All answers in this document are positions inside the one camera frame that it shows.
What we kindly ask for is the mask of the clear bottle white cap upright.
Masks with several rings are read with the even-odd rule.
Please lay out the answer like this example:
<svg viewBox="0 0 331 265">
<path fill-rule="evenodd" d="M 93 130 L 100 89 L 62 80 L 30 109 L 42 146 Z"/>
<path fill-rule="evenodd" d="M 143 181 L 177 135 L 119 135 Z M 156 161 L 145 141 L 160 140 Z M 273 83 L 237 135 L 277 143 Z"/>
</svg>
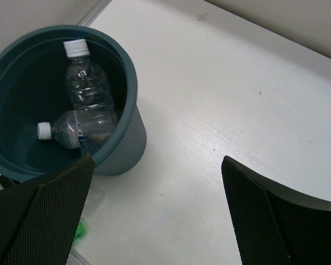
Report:
<svg viewBox="0 0 331 265">
<path fill-rule="evenodd" d="M 70 65 L 66 70 L 65 83 L 75 110 L 104 114 L 115 128 L 118 117 L 114 110 L 111 89 L 104 70 L 90 59 L 85 39 L 63 43 Z"/>
</svg>

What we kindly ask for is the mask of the teal ribbed plastic bin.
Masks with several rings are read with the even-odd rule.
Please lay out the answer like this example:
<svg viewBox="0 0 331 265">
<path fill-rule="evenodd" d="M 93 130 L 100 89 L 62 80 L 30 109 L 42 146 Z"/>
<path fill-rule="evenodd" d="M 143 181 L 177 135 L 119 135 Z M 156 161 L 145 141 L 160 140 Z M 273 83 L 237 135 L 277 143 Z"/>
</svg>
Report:
<svg viewBox="0 0 331 265">
<path fill-rule="evenodd" d="M 25 34 L 0 53 L 0 174 L 25 182 L 77 159 L 56 141 L 41 141 L 39 122 L 72 109 L 65 73 L 65 41 L 85 39 L 105 71 L 119 115 L 111 139 L 93 155 L 95 174 L 116 176 L 133 168 L 147 143 L 137 108 L 137 76 L 123 47 L 105 33 L 78 25 L 48 26 Z"/>
</svg>

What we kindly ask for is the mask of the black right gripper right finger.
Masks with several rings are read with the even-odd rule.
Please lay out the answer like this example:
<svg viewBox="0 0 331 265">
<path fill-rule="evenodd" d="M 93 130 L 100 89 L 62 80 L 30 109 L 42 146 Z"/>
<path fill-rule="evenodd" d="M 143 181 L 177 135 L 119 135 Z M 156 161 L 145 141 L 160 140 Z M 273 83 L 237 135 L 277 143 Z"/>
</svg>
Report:
<svg viewBox="0 0 331 265">
<path fill-rule="evenodd" d="M 221 170 L 242 264 L 331 264 L 331 202 L 229 156 Z"/>
</svg>

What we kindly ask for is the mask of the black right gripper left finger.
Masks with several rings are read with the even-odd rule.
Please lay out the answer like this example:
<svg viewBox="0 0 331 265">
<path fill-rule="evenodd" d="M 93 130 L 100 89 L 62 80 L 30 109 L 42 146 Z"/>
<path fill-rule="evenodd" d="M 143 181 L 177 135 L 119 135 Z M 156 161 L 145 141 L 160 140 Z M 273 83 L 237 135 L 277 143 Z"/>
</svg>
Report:
<svg viewBox="0 0 331 265">
<path fill-rule="evenodd" d="M 0 264 L 66 264 L 93 171 L 87 155 L 0 190 Z"/>
</svg>

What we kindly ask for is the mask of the clear bottle blue label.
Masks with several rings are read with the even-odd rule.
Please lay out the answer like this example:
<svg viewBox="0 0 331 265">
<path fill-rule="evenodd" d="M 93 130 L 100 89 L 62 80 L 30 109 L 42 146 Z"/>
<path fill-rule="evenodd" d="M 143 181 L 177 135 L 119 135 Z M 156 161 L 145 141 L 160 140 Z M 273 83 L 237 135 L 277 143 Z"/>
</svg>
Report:
<svg viewBox="0 0 331 265">
<path fill-rule="evenodd" d="M 37 136 L 39 140 L 56 140 L 68 149 L 82 149 L 93 155 L 111 138 L 118 122 L 113 110 L 70 110 L 52 123 L 38 123 Z"/>
</svg>

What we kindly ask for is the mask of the green plastic object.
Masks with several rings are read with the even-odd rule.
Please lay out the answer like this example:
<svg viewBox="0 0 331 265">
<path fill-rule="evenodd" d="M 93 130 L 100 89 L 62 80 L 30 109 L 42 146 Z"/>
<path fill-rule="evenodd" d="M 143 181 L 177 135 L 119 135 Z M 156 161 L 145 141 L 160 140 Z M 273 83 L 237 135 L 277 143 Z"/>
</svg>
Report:
<svg viewBox="0 0 331 265">
<path fill-rule="evenodd" d="M 82 239 L 85 236 L 85 234 L 86 234 L 86 227 L 84 221 L 80 219 L 74 236 L 74 241 Z"/>
</svg>

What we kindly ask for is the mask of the aluminium table edge rail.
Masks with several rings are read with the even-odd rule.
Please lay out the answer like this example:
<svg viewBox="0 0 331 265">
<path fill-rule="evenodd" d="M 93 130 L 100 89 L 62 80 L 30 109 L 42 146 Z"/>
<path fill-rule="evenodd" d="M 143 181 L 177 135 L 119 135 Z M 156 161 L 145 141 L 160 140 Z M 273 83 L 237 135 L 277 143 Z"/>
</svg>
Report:
<svg viewBox="0 0 331 265">
<path fill-rule="evenodd" d="M 93 8 L 78 22 L 78 25 L 88 27 L 99 16 L 99 14 L 109 5 L 111 0 L 98 0 Z"/>
</svg>

